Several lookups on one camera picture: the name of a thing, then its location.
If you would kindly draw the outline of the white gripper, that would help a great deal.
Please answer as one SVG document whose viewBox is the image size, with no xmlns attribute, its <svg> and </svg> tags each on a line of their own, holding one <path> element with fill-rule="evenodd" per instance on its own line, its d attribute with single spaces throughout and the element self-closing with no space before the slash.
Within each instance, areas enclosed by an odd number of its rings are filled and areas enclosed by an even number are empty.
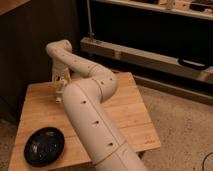
<svg viewBox="0 0 213 171">
<path fill-rule="evenodd" d="M 60 89 L 64 89 L 67 85 L 67 81 L 70 81 L 69 68 L 64 63 L 54 60 L 52 65 L 52 82 L 51 85 L 54 88 L 59 86 L 60 80 Z"/>
</svg>

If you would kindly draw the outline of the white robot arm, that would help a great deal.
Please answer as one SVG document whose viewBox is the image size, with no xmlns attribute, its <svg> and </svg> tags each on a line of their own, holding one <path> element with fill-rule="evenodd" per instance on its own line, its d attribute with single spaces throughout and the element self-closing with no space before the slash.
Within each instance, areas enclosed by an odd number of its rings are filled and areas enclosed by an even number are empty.
<svg viewBox="0 0 213 171">
<path fill-rule="evenodd" d="M 81 76 L 62 90 L 62 103 L 96 170 L 148 171 L 102 106 L 117 91 L 116 75 L 101 64 L 73 54 L 68 40 L 49 43 L 46 51 L 61 67 Z"/>
</svg>

